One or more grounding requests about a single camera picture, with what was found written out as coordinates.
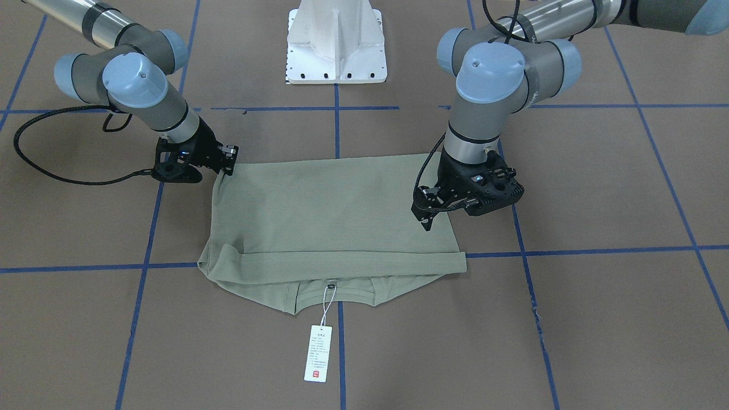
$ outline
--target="light blue cap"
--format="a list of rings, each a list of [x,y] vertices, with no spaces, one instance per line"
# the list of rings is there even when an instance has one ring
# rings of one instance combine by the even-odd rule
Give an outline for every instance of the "light blue cap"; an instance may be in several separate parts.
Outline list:
[[[167,28],[159,30],[160,33],[167,37],[167,41],[170,42],[172,47],[172,53],[175,56],[175,71],[184,67],[190,59],[190,53],[187,52],[187,44],[184,42],[179,34]]]
[[[461,31],[466,30],[465,28],[452,28],[443,34],[438,42],[438,50],[435,53],[435,58],[438,59],[438,65],[443,71],[455,76],[453,72],[453,47],[456,45],[456,39]]]
[[[562,62],[564,63],[564,77],[562,78],[562,86],[557,94],[565,91],[573,86],[582,74],[582,56],[577,47],[565,39],[550,40],[550,43],[557,46],[559,53],[562,54]]]
[[[466,51],[456,77],[458,94],[466,101],[489,104],[519,88],[524,78],[524,55],[504,43],[479,43]]]
[[[76,93],[76,89],[74,88],[74,81],[71,78],[71,70],[74,66],[74,61],[79,55],[84,55],[81,53],[76,54],[66,54],[58,59],[55,63],[55,67],[53,68],[53,78],[55,79],[55,84],[58,86],[61,91],[63,91],[64,94],[71,98],[75,98],[81,102],[84,102],[81,97]]]
[[[729,1],[708,0],[693,16],[685,33],[689,35],[713,36],[729,27]]]
[[[165,73],[139,53],[114,57],[106,65],[101,79],[109,95],[127,107],[153,107],[167,95]]]

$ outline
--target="white tag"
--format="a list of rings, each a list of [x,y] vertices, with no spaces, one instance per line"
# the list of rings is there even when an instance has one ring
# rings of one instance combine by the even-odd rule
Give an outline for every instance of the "white tag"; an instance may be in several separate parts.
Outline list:
[[[309,350],[306,353],[304,380],[320,383],[324,383],[327,380],[327,367],[329,367],[329,349],[331,344],[331,326],[311,326]]]

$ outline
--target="light green fabric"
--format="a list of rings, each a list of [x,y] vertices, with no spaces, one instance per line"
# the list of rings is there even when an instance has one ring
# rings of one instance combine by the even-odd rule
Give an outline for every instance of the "light green fabric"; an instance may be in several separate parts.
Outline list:
[[[448,217],[426,232],[410,212],[425,157],[236,164],[215,182],[198,267],[223,289],[291,314],[321,303],[332,282],[336,301],[375,306],[464,272]],[[422,183],[435,182],[437,163]]]

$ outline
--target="tag string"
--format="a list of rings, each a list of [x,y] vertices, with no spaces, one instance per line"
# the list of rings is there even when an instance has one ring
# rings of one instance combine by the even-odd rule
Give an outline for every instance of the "tag string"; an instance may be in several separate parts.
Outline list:
[[[329,304],[327,305],[327,291],[329,289],[334,289],[334,292],[332,292],[332,299],[329,301]],[[332,302],[334,301],[334,295],[337,294],[337,285],[327,285],[324,288],[324,300],[321,301],[321,307],[324,309],[324,314],[321,316],[321,322],[319,323],[319,326],[326,326],[327,325],[327,312],[329,311],[329,308],[332,305]]]

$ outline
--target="white stand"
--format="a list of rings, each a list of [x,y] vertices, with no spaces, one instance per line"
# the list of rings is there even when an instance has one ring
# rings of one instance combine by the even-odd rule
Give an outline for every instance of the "white stand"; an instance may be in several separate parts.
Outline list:
[[[382,14],[369,0],[302,0],[289,13],[286,81],[364,84],[387,78]]]

